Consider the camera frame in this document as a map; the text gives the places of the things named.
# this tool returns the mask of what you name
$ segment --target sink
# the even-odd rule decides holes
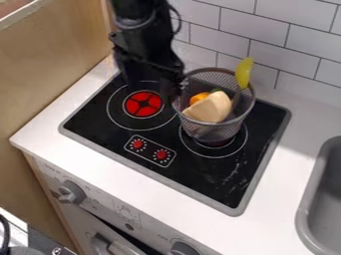
[[[341,136],[321,147],[295,224],[300,239],[314,254],[341,255]]]

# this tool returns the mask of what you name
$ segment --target gray knob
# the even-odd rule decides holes
[[[197,251],[191,248],[189,245],[181,242],[176,242],[172,247],[168,255],[200,255]]]
[[[64,181],[59,187],[59,192],[61,195],[58,200],[61,203],[73,203],[78,205],[87,198],[87,194],[83,191],[83,189],[71,180]]]

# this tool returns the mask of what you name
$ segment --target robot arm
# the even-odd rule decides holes
[[[180,93],[183,62],[171,49],[174,31],[167,0],[111,0],[119,31],[111,34],[115,59],[134,87],[143,66],[159,73],[163,97],[171,101]]]

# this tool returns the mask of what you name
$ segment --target white subway tile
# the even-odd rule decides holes
[[[262,42],[284,46],[289,24],[241,13],[221,10],[220,29]]]
[[[331,32],[341,35],[341,8],[340,7],[338,8],[335,21],[334,21],[334,25],[333,25]]]
[[[249,40],[224,32],[190,25],[190,42],[236,57],[246,57]]]
[[[255,0],[201,0],[201,2],[250,13],[253,13],[254,1]]]
[[[313,78],[318,58],[280,47],[251,41],[250,57],[256,63]]]
[[[176,30],[178,27],[179,20],[171,19],[171,22],[172,22],[172,28]],[[175,35],[175,38],[189,43],[189,23],[188,22],[186,21],[181,22],[181,30]]]
[[[226,56],[221,53],[218,54],[217,66],[219,68],[226,68],[234,71],[235,67],[238,65],[241,59],[234,58],[231,56]]]
[[[180,41],[172,41],[172,48],[184,61],[187,71],[203,67],[215,67],[216,53],[214,51]]]
[[[217,66],[234,71],[240,59],[218,54]],[[273,89],[276,83],[277,70],[254,64],[251,73],[251,83],[257,90],[259,87]]]
[[[191,0],[169,0],[185,21],[210,28],[218,28],[219,7]]]
[[[341,61],[341,36],[291,26],[286,47],[322,58]]]
[[[313,80],[280,72],[276,89],[341,108],[341,89]]]
[[[316,80],[341,87],[341,64],[322,60]]]
[[[329,31],[335,8],[314,0],[257,0],[256,14]]]

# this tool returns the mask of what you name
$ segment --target metal strainer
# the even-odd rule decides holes
[[[192,96],[201,92],[210,92],[212,89],[221,89],[232,100],[238,98],[233,112],[224,122],[205,123],[192,120],[182,114],[182,111],[188,107]],[[251,84],[247,89],[240,91],[240,95],[236,93],[238,89],[239,86],[233,71],[221,68],[202,68],[189,72],[183,82],[181,96],[172,103],[184,131],[195,140],[205,144],[220,144],[234,137],[255,102]]]

